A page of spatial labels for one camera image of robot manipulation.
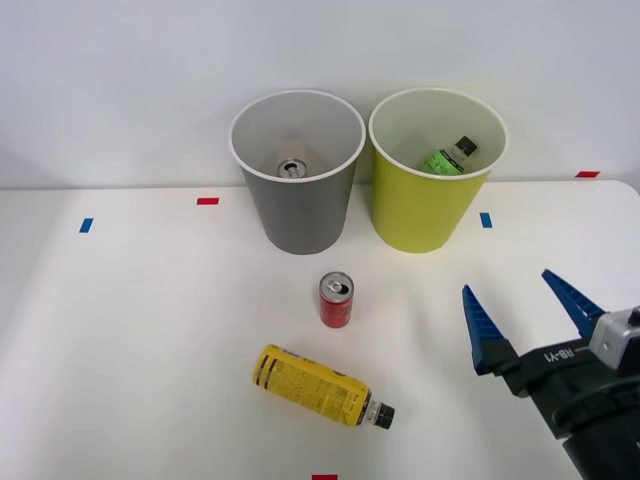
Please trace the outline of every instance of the bin rim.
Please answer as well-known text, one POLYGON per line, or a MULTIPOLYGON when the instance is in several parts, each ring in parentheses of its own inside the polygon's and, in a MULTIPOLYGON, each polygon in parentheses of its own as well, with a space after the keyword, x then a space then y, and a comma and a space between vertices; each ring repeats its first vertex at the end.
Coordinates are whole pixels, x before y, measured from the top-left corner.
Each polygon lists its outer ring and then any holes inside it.
POLYGON ((412 175, 416 175, 418 177, 430 178, 432 180, 443 180, 443 181, 455 182, 455 181, 467 180, 467 179, 470 179, 470 178, 479 177, 481 175, 484 175, 485 173, 490 172, 502 160, 502 158, 504 157, 505 152, 509 148, 509 143, 510 143, 509 129, 507 128, 507 125, 506 125, 505 121, 503 120, 502 116, 496 110, 494 110, 493 107, 489 106, 486 102, 484 102, 484 101, 480 100, 479 98, 476 98, 476 97, 474 97, 472 95, 467 95, 466 93, 462 93, 462 92, 459 92, 457 90, 453 90, 453 89, 450 89, 450 88, 444 88, 444 87, 409 88, 407 90, 401 90, 400 92, 396 92, 396 93, 394 93, 392 95, 389 95, 384 100, 382 100, 378 105, 376 105, 376 108, 373 109, 373 112, 371 113, 371 117, 369 117, 369 125, 368 126, 369 126, 369 138, 371 138, 371 143, 373 143, 373 146, 376 149, 376 151, 379 152, 386 160, 391 162, 391 164, 395 165, 396 167, 401 168, 402 170, 404 170, 407 173, 410 173, 412 175), (467 100, 471 100, 472 102, 475 102, 475 103, 479 104, 481 107, 483 107, 486 110, 488 110, 489 113, 491 113, 498 120, 498 123, 500 123, 500 126, 502 127, 502 130, 504 132, 504 148, 502 149, 502 153, 500 153, 500 156, 493 163, 491 163, 491 165, 486 166, 482 170, 478 170, 477 172, 467 173, 467 174, 464 174, 464 175, 453 175, 453 176, 432 175, 430 173, 421 172, 421 171, 416 170, 414 168, 407 167, 406 165, 403 165, 402 163, 398 162, 397 160, 394 160, 378 144, 378 140, 376 139, 376 136, 373 134, 373 122, 374 122, 374 120, 376 118, 376 114, 378 113, 380 108, 382 108, 382 106, 385 103, 390 102, 393 99, 395 99, 396 97, 399 97, 401 95, 405 95, 407 93, 419 92, 419 91, 440 91, 440 92, 451 93, 451 94, 457 95, 459 97, 464 97, 467 100))

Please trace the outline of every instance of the white wall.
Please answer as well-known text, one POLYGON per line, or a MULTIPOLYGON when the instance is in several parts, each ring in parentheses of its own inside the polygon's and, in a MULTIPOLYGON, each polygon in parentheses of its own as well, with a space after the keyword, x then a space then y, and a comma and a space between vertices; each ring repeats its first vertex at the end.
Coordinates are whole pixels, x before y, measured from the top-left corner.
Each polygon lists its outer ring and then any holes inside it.
POLYGON ((5 0, 0 187, 240 184, 226 132, 258 95, 324 89, 366 118, 444 85, 510 125, 493 178, 638 188, 639 22, 637 0, 5 0))

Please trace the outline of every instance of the bottle label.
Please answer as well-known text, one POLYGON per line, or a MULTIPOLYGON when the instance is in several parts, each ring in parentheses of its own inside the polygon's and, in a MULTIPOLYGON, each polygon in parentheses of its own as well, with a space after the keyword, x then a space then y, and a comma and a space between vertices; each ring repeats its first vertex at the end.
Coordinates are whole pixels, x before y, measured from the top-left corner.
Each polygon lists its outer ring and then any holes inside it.
POLYGON ((355 426, 362 420, 369 387, 275 345, 264 349, 253 383, 325 417, 355 426))
POLYGON ((421 170, 432 175, 462 175, 463 169, 445 151, 438 150, 422 166, 421 170))

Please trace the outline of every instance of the trash bin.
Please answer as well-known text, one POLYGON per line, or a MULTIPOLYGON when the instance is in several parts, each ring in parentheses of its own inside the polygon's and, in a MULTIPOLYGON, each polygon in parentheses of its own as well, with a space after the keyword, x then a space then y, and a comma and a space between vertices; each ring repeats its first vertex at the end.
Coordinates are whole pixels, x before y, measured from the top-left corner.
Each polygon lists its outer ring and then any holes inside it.
POLYGON ((276 247, 306 255, 338 240, 365 137, 355 108, 314 90, 267 95, 236 116, 229 147, 276 247))
POLYGON ((390 246, 411 253, 440 248, 502 159, 509 134, 484 102, 443 88, 416 88, 387 97, 369 120, 374 145, 373 224, 390 246), (478 149, 470 172, 438 176, 417 169, 463 136, 478 149))

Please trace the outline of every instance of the blue tape marker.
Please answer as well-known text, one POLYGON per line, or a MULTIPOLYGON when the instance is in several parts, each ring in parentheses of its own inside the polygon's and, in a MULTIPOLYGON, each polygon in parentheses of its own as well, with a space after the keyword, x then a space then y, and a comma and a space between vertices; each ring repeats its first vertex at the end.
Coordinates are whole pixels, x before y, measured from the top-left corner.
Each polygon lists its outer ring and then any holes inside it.
POLYGON ((480 221, 482 222, 483 228, 493 228, 493 224, 491 223, 491 215, 486 212, 482 212, 480 214, 480 221))
POLYGON ((82 221, 82 225, 80 226, 79 233, 89 233, 89 229, 91 228, 92 223, 93 223, 93 218, 85 218, 82 221))

